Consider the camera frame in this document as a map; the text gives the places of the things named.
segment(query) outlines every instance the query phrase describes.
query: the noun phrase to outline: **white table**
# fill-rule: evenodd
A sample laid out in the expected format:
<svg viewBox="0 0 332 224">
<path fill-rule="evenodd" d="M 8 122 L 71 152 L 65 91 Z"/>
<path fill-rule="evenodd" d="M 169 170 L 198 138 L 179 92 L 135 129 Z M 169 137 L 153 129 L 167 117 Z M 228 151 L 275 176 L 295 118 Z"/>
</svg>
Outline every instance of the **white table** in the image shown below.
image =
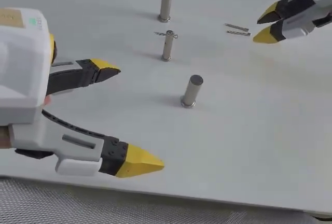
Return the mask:
<svg viewBox="0 0 332 224">
<path fill-rule="evenodd" d="M 331 28 L 278 45 L 225 33 L 255 24 L 276 0 L 2 0 L 43 11 L 59 57 L 101 58 L 122 73 L 53 97 L 48 109 L 159 156 L 164 170 L 129 179 L 59 176 L 56 158 L 0 151 L 0 174 L 120 190 L 332 213 Z M 173 30 L 172 60 L 160 60 Z M 204 84 L 180 107 L 189 77 Z"/>
</svg>

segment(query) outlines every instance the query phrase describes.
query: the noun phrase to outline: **yellow fingertip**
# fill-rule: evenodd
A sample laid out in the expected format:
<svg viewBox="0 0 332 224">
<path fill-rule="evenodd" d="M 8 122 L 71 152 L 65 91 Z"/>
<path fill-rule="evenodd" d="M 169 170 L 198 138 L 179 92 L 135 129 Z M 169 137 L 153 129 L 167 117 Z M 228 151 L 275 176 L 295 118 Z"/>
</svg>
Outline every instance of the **yellow fingertip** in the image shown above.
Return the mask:
<svg viewBox="0 0 332 224">
<path fill-rule="evenodd" d="M 117 70 L 120 70 L 117 66 L 112 65 L 106 61 L 103 61 L 101 59 L 90 59 L 99 69 L 103 69 L 103 68 L 114 68 Z"/>
<path fill-rule="evenodd" d="M 258 22 L 260 20 L 262 20 L 267 14 L 274 12 L 276 9 L 278 2 L 273 3 L 269 8 L 266 9 L 266 11 L 260 16 L 260 18 L 258 19 Z"/>
<path fill-rule="evenodd" d="M 162 170 L 164 163 L 148 151 L 128 145 L 126 160 L 116 177 L 132 177 Z"/>
<path fill-rule="evenodd" d="M 260 44 L 276 44 L 278 40 L 276 40 L 270 32 L 271 26 L 261 30 L 256 36 L 254 36 L 253 41 Z"/>
</svg>

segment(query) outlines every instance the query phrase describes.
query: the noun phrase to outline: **robotic hand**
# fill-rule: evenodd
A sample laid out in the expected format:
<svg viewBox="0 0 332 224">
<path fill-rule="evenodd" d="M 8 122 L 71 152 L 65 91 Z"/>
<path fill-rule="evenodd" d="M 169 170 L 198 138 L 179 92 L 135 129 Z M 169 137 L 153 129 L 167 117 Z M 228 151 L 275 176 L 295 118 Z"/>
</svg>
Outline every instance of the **robotic hand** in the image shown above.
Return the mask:
<svg viewBox="0 0 332 224">
<path fill-rule="evenodd" d="M 34 159 L 56 155 L 56 171 L 62 175 L 131 177 L 163 169 L 163 162 L 147 151 L 43 109 L 46 95 L 120 73 L 99 59 L 54 63 L 56 56 L 56 43 L 40 11 L 0 9 L 0 142 L 10 141 L 6 146 Z M 52 137 L 46 135 L 47 121 L 54 123 Z"/>
<path fill-rule="evenodd" d="M 315 27 L 332 22 L 332 0 L 280 0 L 258 19 L 258 24 L 275 22 L 253 39 L 256 43 L 274 44 L 285 39 L 307 36 Z"/>
</svg>

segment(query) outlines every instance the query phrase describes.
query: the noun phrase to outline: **metal pin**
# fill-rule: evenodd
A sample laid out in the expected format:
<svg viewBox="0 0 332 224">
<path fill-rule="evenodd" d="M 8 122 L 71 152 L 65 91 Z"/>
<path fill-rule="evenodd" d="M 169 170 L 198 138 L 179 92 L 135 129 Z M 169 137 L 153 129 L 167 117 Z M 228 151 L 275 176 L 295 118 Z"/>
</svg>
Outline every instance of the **metal pin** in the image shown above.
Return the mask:
<svg viewBox="0 0 332 224">
<path fill-rule="evenodd" d="M 240 35 L 240 36 L 251 36 L 251 33 L 237 32 L 237 31 L 226 31 L 226 33 Z"/>
<path fill-rule="evenodd" d="M 185 95 L 181 97 L 181 105 L 185 108 L 192 108 L 196 104 L 197 94 L 203 84 L 203 78 L 199 75 L 192 75 Z"/>
<path fill-rule="evenodd" d="M 237 29 L 237 30 L 241 30 L 241 31 L 244 31 L 244 32 L 249 31 L 248 28 L 240 27 L 240 26 L 237 26 L 237 25 L 229 24 L 229 23 L 225 23 L 225 26 L 231 27 L 231 28 L 234 28 L 234 29 Z"/>
<path fill-rule="evenodd" d="M 171 19 L 171 2 L 172 0 L 161 0 L 160 15 L 158 16 L 158 20 L 162 23 L 167 23 Z"/>
<path fill-rule="evenodd" d="M 166 31 L 165 45 L 164 45 L 164 50 L 163 50 L 162 56 L 161 56 L 161 59 L 165 62 L 168 62 L 171 59 L 173 39 L 174 39 L 174 32 Z"/>
</svg>

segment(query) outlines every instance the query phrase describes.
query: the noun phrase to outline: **gray mesh floor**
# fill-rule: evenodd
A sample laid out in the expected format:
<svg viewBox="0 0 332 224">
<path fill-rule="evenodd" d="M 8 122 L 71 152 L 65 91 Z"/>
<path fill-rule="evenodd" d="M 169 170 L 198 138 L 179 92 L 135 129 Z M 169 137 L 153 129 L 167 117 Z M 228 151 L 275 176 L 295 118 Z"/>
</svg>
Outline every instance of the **gray mesh floor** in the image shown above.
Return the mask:
<svg viewBox="0 0 332 224">
<path fill-rule="evenodd" d="M 314 224 L 318 221 L 300 212 L 3 178 L 0 179 L 0 223 Z"/>
</svg>

